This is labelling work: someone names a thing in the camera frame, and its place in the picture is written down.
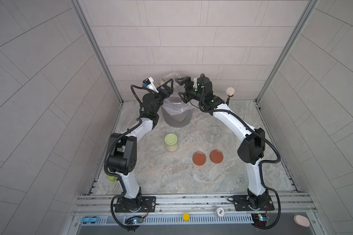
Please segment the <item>small green cube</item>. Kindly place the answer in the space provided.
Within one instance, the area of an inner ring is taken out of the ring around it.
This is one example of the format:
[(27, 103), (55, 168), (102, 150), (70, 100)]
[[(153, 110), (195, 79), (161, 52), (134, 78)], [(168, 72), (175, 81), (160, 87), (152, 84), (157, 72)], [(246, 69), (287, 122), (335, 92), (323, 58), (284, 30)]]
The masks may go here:
[(108, 181), (110, 181), (110, 182), (114, 182), (116, 180), (117, 180), (117, 177), (115, 177), (115, 176), (109, 176), (108, 177)]

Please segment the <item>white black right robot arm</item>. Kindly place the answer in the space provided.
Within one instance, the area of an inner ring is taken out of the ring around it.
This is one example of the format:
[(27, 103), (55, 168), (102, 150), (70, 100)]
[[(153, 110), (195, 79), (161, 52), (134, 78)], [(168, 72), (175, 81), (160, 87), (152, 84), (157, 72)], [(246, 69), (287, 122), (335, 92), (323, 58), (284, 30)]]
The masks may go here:
[(178, 94), (184, 103), (196, 100), (202, 112), (220, 120), (236, 135), (240, 142), (237, 154), (246, 163), (248, 173), (248, 205), (252, 210), (261, 209), (269, 196), (260, 164), (265, 151), (264, 130), (249, 126), (229, 108), (227, 101), (214, 95), (212, 82), (204, 74), (195, 79), (177, 78), (175, 82), (184, 87), (184, 92)]

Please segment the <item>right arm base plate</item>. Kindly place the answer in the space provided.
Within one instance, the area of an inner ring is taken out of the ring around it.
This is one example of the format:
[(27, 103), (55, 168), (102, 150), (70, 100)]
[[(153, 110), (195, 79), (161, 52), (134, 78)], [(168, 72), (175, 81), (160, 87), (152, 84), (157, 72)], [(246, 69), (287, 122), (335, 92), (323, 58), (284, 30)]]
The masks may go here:
[(234, 204), (235, 210), (239, 211), (274, 211), (275, 206), (269, 195), (265, 196), (248, 196), (234, 195), (227, 198)]

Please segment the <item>pink round pad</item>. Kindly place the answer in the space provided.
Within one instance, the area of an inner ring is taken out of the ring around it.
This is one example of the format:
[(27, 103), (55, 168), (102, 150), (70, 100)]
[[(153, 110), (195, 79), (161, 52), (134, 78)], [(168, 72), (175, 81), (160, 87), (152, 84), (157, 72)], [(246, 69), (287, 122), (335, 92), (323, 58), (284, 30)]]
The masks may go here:
[(309, 219), (303, 215), (297, 214), (293, 217), (293, 219), (294, 219), (294, 222), (299, 226), (302, 226), (302, 227), (309, 227), (310, 226)]

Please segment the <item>left circuit board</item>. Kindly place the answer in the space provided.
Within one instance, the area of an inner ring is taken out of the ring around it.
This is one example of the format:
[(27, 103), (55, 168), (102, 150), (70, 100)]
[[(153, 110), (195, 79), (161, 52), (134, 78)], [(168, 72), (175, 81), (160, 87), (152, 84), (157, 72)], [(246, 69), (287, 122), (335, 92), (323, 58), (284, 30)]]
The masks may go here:
[(143, 216), (132, 216), (125, 220), (126, 225), (139, 225), (144, 222), (145, 217)]

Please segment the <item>aluminium corner profile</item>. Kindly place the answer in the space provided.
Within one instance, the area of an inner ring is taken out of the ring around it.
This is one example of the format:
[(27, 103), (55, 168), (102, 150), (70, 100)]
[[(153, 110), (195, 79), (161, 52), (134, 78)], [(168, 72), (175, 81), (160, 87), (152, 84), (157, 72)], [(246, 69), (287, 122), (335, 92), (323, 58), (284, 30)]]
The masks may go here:
[(114, 82), (114, 79), (112, 77), (112, 74), (107, 66), (107, 63), (103, 57), (103, 54), (97, 44), (97, 41), (93, 35), (93, 31), (91, 30), (91, 27), (87, 21), (87, 18), (86, 16), (84, 15), (83, 13), (83, 10), (81, 8), (81, 4), (79, 1), (77, 0), (71, 0), (71, 7), (72, 9), (74, 10), (75, 14), (76, 14), (76, 17), (82, 27), (82, 30), (84, 31), (85, 33), (85, 36), (87, 38), (87, 41), (89, 43), (89, 45), (91, 46), (96, 58), (97, 58), (97, 61), (101, 67), (101, 69), (103, 70), (105, 76), (107, 77), (108, 79), (108, 82), (111, 86), (111, 88), (113, 89), (114, 91), (114, 94), (116, 95), (116, 97), (118, 98), (119, 102), (121, 104), (123, 104), (123, 99), (118, 91), (118, 88)]
[(294, 44), (296, 43), (299, 35), (302, 33), (304, 27), (306, 26), (308, 20), (310, 19), (312, 13), (314, 12), (319, 0), (310, 0), (308, 1), (304, 11), (301, 14), (296, 26), (294, 27), (292, 34), (290, 35), (285, 47), (283, 48), (279, 58), (277, 59), (273, 69), (271, 70), (267, 80), (264, 83), (263, 88), (261, 89), (258, 97), (255, 99), (256, 103), (260, 103), (261, 100), (264, 98), (267, 90), (271, 86), (273, 80), (275, 79), (277, 73), (279, 72), (281, 66), (285, 62), (287, 56), (289, 55), (291, 49), (293, 48)]

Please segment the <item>aluminium corner profile left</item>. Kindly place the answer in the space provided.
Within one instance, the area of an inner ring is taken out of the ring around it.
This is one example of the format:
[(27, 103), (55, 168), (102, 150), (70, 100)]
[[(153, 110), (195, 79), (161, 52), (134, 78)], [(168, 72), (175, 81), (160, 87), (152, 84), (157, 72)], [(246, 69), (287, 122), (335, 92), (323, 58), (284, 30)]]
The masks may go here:
[(101, 69), (103, 70), (105, 76), (107, 77), (108, 79), (108, 82), (111, 86), (111, 88), (113, 89), (114, 91), (114, 94), (116, 95), (116, 97), (118, 98), (119, 102), (121, 104), (123, 104), (123, 99), (118, 91), (118, 88), (114, 82), (114, 79), (112, 77), (112, 74), (107, 66), (107, 63), (103, 57), (103, 54), (97, 44), (97, 41), (93, 35), (93, 31), (91, 30), (91, 27), (87, 21), (87, 18), (86, 16), (84, 15), (83, 13), (83, 10), (81, 8), (81, 4), (79, 1), (77, 0), (71, 0), (71, 7), (72, 9), (74, 10), (75, 14), (76, 14), (76, 17), (82, 27), (82, 30), (84, 31), (85, 33), (85, 36), (87, 38), (87, 41), (89, 43), (89, 45), (91, 46), (96, 58), (97, 58), (97, 61), (101, 67)]

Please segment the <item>white round knob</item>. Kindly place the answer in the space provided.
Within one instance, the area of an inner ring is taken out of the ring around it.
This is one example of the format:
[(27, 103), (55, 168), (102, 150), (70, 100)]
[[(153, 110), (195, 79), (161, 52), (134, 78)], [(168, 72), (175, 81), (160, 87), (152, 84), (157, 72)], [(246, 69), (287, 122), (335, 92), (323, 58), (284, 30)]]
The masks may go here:
[(214, 214), (217, 218), (221, 218), (221, 217), (224, 217), (225, 216), (225, 210), (224, 208), (222, 207), (217, 207), (215, 210), (214, 210)]

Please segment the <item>green lidded rice jar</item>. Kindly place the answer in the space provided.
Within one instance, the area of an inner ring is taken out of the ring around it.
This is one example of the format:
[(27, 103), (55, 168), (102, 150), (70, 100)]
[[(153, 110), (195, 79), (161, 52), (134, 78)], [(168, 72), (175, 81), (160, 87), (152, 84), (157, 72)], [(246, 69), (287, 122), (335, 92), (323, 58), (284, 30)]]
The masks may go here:
[(164, 138), (164, 142), (168, 152), (175, 152), (178, 149), (178, 137), (176, 134), (167, 134)]

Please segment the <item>red lidded rice jar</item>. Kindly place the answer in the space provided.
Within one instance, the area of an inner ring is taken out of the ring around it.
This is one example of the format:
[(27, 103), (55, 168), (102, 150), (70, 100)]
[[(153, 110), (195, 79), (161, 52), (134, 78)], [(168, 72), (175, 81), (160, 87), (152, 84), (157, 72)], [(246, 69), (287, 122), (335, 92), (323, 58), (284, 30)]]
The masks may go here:
[(174, 80), (174, 92), (173, 94), (177, 94), (179, 92), (182, 92), (184, 93), (185, 92), (185, 88), (184, 88), (184, 85), (178, 85), (176, 82), (175, 82), (175, 79), (178, 78), (178, 77), (175, 77), (175, 78), (172, 78)]

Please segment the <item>red jar lid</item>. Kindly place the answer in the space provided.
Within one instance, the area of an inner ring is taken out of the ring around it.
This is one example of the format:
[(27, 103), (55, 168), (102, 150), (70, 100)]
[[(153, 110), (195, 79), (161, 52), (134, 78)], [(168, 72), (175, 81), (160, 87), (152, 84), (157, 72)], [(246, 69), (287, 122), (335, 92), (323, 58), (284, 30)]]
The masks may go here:
[(195, 152), (193, 155), (193, 163), (197, 166), (202, 166), (206, 163), (206, 155), (202, 152)]
[(215, 164), (220, 164), (224, 159), (223, 153), (219, 150), (211, 151), (209, 158)]

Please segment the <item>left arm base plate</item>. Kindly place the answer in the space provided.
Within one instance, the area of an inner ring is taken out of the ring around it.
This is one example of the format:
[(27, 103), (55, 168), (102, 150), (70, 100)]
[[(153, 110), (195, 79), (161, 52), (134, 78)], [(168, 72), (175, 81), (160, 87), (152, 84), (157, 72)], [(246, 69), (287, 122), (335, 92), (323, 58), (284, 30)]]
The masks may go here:
[(144, 213), (154, 212), (156, 206), (155, 196), (142, 196), (142, 198), (129, 199), (120, 197), (113, 204), (115, 212), (119, 213)]

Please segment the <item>clear plastic bin liner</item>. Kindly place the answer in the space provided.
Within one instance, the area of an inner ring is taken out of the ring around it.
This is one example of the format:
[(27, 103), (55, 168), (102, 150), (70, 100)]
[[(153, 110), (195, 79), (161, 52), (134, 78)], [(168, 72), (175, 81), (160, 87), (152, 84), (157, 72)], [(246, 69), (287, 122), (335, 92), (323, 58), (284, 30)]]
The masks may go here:
[[(167, 81), (171, 78), (181, 78), (181, 76), (176, 73), (172, 72), (168, 75), (165, 75), (161, 78), (160, 84), (162, 84), (164, 81)], [(193, 105), (190, 103), (183, 103), (183, 101), (180, 99), (180, 97), (177, 94), (171, 94), (167, 99), (164, 100), (164, 104), (162, 108), (171, 116), (179, 115), (184, 112), (187, 112), (189, 110), (192, 110), (194, 108)]]

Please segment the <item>clear rice jar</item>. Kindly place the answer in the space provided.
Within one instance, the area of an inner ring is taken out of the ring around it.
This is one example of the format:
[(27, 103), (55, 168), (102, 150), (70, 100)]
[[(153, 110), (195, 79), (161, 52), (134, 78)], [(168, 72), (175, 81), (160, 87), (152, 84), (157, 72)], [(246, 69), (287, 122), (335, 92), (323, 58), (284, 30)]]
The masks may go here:
[(221, 129), (217, 126), (210, 127), (207, 131), (207, 137), (210, 143), (216, 143), (220, 141)]

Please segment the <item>circuit board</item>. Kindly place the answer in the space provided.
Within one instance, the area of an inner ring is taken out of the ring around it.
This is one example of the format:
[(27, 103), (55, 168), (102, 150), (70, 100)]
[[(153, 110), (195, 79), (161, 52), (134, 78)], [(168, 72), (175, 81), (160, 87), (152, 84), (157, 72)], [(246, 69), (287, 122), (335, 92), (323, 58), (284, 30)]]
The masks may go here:
[(126, 225), (139, 225), (144, 222), (145, 217), (143, 216), (132, 216), (125, 220)]
[(253, 219), (253, 226), (258, 226), (261, 228), (267, 227), (268, 222), (271, 219), (271, 216), (269, 216), (266, 213), (253, 213), (251, 214), (252, 219)]

